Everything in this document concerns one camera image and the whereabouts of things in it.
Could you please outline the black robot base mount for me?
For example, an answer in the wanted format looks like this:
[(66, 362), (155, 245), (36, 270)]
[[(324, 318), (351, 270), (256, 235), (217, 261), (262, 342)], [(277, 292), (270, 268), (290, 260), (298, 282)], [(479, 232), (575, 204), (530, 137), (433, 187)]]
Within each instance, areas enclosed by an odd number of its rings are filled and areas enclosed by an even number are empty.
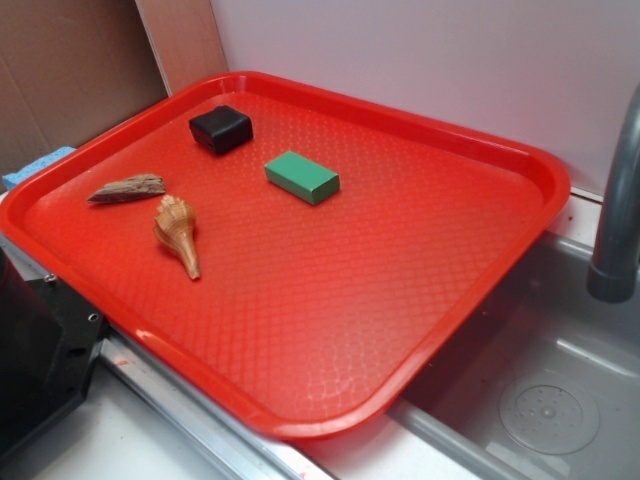
[(61, 279), (25, 280), (1, 254), (1, 460), (81, 405), (104, 315)]

